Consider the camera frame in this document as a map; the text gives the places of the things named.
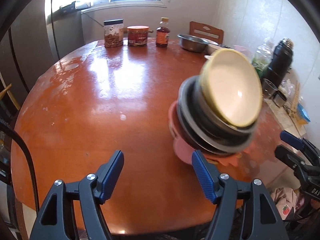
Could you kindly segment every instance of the stainless steel bowl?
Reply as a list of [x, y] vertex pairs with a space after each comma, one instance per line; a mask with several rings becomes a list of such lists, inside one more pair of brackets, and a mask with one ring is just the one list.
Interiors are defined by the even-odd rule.
[[202, 148], [208, 152], [218, 155], [228, 155], [236, 153], [246, 148], [252, 141], [254, 133], [246, 134], [241, 137], [233, 136], [231, 138], [217, 138], [206, 133], [198, 126], [194, 116], [196, 115], [193, 109], [192, 102], [193, 86], [198, 76], [193, 76], [186, 79], [180, 86], [179, 98], [177, 105], [177, 114], [183, 130], [188, 136]]
[[201, 91], [199, 76], [196, 76], [193, 88], [193, 106], [196, 116], [207, 131], [221, 138], [241, 137], [251, 134], [257, 128], [257, 121], [247, 127], [235, 127], [221, 120], [209, 107]]
[[208, 41], [192, 35], [178, 34], [178, 37], [181, 48], [191, 52], [201, 53], [209, 44]]

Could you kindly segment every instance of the plastic bottle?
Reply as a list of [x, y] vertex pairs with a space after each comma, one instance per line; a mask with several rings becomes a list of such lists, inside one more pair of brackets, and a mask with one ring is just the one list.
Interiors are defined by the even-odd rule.
[[160, 22], [160, 27], [157, 28], [156, 36], [156, 46], [160, 48], [165, 48], [168, 46], [169, 33], [168, 29], [169, 18], [162, 17]]
[[271, 62], [272, 52], [273, 41], [269, 38], [265, 38], [262, 46], [258, 47], [252, 59], [252, 65], [261, 70], [261, 74]]

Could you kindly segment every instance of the tiled wall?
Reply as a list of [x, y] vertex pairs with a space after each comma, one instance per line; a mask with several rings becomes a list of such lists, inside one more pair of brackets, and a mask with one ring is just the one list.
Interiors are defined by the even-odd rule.
[[292, 39], [292, 68], [311, 119], [305, 127], [310, 141], [320, 147], [320, 44], [299, 12], [287, 0], [220, 0], [212, 25], [224, 30], [225, 45], [244, 46], [251, 52], [266, 37], [275, 43]]

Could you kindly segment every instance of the window sill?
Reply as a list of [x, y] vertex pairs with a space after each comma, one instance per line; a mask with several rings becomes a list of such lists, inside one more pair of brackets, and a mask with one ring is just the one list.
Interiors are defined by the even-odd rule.
[[163, 7], [167, 8], [162, 1], [148, 1], [148, 0], [134, 0], [134, 1], [115, 1], [115, 2], [108, 2], [103, 4], [93, 5], [91, 8], [84, 9], [81, 12], [93, 12], [99, 11], [103, 9], [109, 8], [117, 8], [117, 7], [132, 7], [132, 6], [148, 6], [148, 7]]

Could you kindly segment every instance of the white wall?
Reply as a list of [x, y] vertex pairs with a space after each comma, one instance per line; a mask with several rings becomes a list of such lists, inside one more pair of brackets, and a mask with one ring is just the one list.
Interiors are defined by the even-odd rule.
[[320, 147], [320, 44], [299, 12], [287, 0], [220, 0], [211, 24], [224, 30], [225, 45], [251, 52], [266, 37], [275, 43], [284, 37], [294, 42], [292, 68], [311, 119], [305, 127], [310, 141]]
[[[218, 12], [219, 0], [163, 0], [166, 8], [120, 7], [87, 12], [90, 17], [103, 24], [105, 20], [124, 18], [124, 26], [147, 25], [151, 30], [159, 27], [161, 17], [169, 17], [170, 36], [175, 39], [179, 33], [189, 33], [189, 22], [210, 24]], [[103, 27], [82, 15], [84, 41], [103, 39]]]

